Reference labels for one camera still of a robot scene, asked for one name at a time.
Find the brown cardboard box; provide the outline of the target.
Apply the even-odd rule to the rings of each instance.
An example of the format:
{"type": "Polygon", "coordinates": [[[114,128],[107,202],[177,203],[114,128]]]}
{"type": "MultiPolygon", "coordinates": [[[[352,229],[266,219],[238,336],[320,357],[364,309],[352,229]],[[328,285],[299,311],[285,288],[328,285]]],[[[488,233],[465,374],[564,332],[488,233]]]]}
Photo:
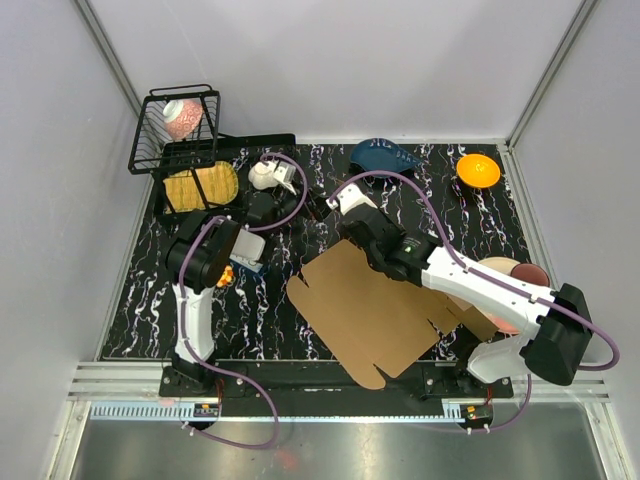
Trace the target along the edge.
{"type": "Polygon", "coordinates": [[[349,376],[385,387],[458,325],[481,341],[498,328],[463,301],[376,272],[365,253],[341,240],[289,279],[290,302],[349,376]]]}

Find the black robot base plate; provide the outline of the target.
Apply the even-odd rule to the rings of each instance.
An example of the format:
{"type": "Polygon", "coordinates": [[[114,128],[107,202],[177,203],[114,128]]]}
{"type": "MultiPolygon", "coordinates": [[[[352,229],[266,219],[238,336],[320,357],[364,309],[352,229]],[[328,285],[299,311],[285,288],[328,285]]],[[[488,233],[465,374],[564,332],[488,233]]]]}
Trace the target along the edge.
{"type": "MultiPolygon", "coordinates": [[[[286,393],[358,393],[371,391],[356,383],[336,361],[240,361],[219,360],[218,369],[234,374],[220,375],[200,367],[192,376],[177,372],[171,364],[162,369],[159,395],[162,397],[206,397],[220,393],[224,399],[240,399],[258,391],[246,379],[259,383],[271,396],[286,393]]],[[[419,361],[396,378],[384,376],[383,393],[419,400],[511,399],[508,378],[483,384],[452,363],[419,361]]]]}

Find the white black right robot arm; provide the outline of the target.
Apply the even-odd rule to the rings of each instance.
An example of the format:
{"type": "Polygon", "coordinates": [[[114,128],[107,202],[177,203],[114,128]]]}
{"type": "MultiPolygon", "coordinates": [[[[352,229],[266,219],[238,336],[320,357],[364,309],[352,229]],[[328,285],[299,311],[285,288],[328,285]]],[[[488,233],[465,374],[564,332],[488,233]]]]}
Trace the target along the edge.
{"type": "Polygon", "coordinates": [[[296,309],[361,386],[378,390],[435,342],[441,320],[495,315],[515,329],[464,355],[454,384],[476,396],[503,377],[531,373],[570,385],[591,340],[582,291],[558,291],[497,272],[433,235],[395,224],[356,187],[329,201],[340,240],[291,279],[296,309]]]}

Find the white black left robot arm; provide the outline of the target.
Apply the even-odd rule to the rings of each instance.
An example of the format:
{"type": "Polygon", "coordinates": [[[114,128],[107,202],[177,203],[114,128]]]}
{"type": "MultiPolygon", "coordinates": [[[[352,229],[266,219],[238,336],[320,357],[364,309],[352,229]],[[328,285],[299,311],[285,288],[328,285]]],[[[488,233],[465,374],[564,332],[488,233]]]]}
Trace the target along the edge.
{"type": "Polygon", "coordinates": [[[241,222],[212,210],[195,209],[169,241],[164,265],[171,275],[178,309],[178,339],[171,364],[193,395],[206,395],[215,386],[216,372],[202,362],[215,349],[212,298],[226,267],[235,262],[260,271],[272,250],[263,235],[294,218],[309,196],[304,187],[281,200],[266,192],[252,194],[241,222]]]}

